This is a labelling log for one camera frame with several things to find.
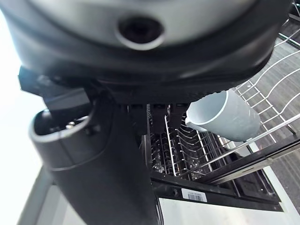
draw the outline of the white wall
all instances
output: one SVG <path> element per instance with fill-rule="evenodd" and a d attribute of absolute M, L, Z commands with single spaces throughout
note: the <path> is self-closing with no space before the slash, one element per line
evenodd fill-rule
<path fill-rule="evenodd" d="M 41 167 L 28 124 L 44 103 L 20 91 L 20 60 L 0 12 L 0 224 L 15 225 Z"/>

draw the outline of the black plastic part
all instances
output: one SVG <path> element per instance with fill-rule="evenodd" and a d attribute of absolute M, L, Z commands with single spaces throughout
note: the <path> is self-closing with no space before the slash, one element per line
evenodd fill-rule
<path fill-rule="evenodd" d="M 161 134 L 165 131 L 165 116 L 167 115 L 168 105 L 150 105 L 152 115 L 152 126 L 150 131 L 155 134 Z"/>
<path fill-rule="evenodd" d="M 207 37 L 145 52 L 78 37 L 25 0 L 0 0 L 0 8 L 26 68 L 47 76 L 98 79 L 118 103 L 129 105 L 189 103 L 247 80 L 269 60 L 290 3 L 258 0 Z"/>
<path fill-rule="evenodd" d="M 147 105 L 129 105 L 128 113 L 138 135 L 147 134 Z"/>
<path fill-rule="evenodd" d="M 179 128 L 182 115 L 188 110 L 190 104 L 171 104 L 169 127 Z"/>
<path fill-rule="evenodd" d="M 146 44 L 156 40 L 164 32 L 163 26 L 147 17 L 133 17 L 120 21 L 119 32 L 127 40 Z"/>
<path fill-rule="evenodd" d="M 86 120 L 49 135 L 40 134 L 49 124 L 41 114 L 30 137 L 55 183 L 88 225 L 159 224 L 142 153 L 127 116 L 111 99 L 102 95 Z"/>
<path fill-rule="evenodd" d="M 24 67 L 20 68 L 19 82 L 23 91 L 43 97 L 53 122 L 58 127 L 65 127 L 91 111 L 92 105 L 83 87 L 60 85 L 49 77 L 37 75 Z"/>

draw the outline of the gray floor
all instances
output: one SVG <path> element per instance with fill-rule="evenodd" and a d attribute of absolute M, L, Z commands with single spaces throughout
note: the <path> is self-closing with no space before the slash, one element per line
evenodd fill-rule
<path fill-rule="evenodd" d="M 263 74 L 264 71 L 272 64 L 276 63 L 278 60 L 283 57 L 288 56 L 291 53 L 295 53 L 298 50 L 288 43 L 284 43 L 275 48 L 273 56 L 269 61 L 268 65 L 255 77 L 251 79 L 254 84 L 259 77 Z M 266 97 L 268 96 L 269 102 L 273 105 L 273 107 L 277 110 L 277 112 L 281 113 L 282 118 L 279 116 L 273 118 L 277 115 L 272 108 L 268 109 L 264 113 L 262 113 L 261 120 L 267 121 L 270 118 L 270 121 L 266 122 L 265 127 L 261 127 L 260 132 L 263 133 L 267 129 L 270 129 L 284 120 L 288 120 L 293 116 L 300 113 L 300 96 L 296 97 L 285 109 L 286 104 L 298 93 L 300 93 L 300 71 L 291 74 L 287 78 L 285 78 L 278 86 L 270 93 L 274 85 L 276 85 L 282 78 L 286 75 L 292 73 L 293 71 L 300 68 L 300 52 L 288 57 L 282 62 L 278 63 L 272 69 L 270 69 L 267 73 L 265 73 L 259 82 L 256 84 L 257 89 Z M 251 87 L 251 83 L 246 83 L 243 87 L 239 89 L 241 93 L 245 92 L 249 87 Z M 264 98 L 258 93 L 255 88 L 251 88 L 245 94 L 243 94 L 245 99 L 252 97 L 248 103 L 251 106 L 254 106 L 259 101 Z M 269 104 L 264 100 L 260 104 L 254 107 L 257 112 L 261 112 L 267 107 Z M 300 120 L 297 120 L 292 123 L 292 127 L 295 131 L 300 131 Z M 265 148 L 275 141 L 280 142 L 283 138 L 291 135 L 292 133 L 286 128 L 283 127 L 278 131 L 272 133 L 272 136 L 267 136 L 257 142 L 257 145 L 260 149 Z M 296 150 L 295 152 L 283 156 L 280 159 L 277 159 L 275 163 L 272 165 L 272 169 L 277 175 L 278 179 L 282 183 L 283 187 L 286 189 L 287 194 L 290 199 L 294 203 L 298 212 L 300 213 L 300 150 Z"/>

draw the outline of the dishwasher rack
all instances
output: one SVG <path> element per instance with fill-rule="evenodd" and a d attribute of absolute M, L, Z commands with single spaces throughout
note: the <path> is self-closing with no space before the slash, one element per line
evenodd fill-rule
<path fill-rule="evenodd" d="M 174 129 L 169 126 L 166 115 L 165 132 L 151 134 L 152 169 L 209 184 L 223 184 L 250 173 L 258 174 L 262 180 L 260 169 L 295 150 L 300 143 L 300 106 L 296 104 L 300 100 L 300 85 L 299 88 L 294 85 L 295 81 L 300 84 L 300 45 L 293 37 L 299 33 L 300 26 L 288 37 L 279 34 L 281 39 L 277 40 L 267 66 L 233 88 L 261 117 L 256 137 L 233 142 L 211 132 L 201 133 L 185 125 L 185 114 L 180 128 Z"/>

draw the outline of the lower dishwasher rack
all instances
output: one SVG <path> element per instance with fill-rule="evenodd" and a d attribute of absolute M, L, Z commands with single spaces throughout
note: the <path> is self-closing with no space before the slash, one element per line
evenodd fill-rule
<path fill-rule="evenodd" d="M 261 117 L 256 137 L 233 142 L 201 133 L 185 125 L 185 114 L 180 128 L 172 128 L 166 115 L 165 132 L 148 135 L 151 151 L 146 160 L 152 173 L 278 201 L 262 169 L 300 145 L 300 45 L 292 40 L 299 31 L 300 26 L 288 37 L 279 34 L 267 66 L 233 88 Z"/>

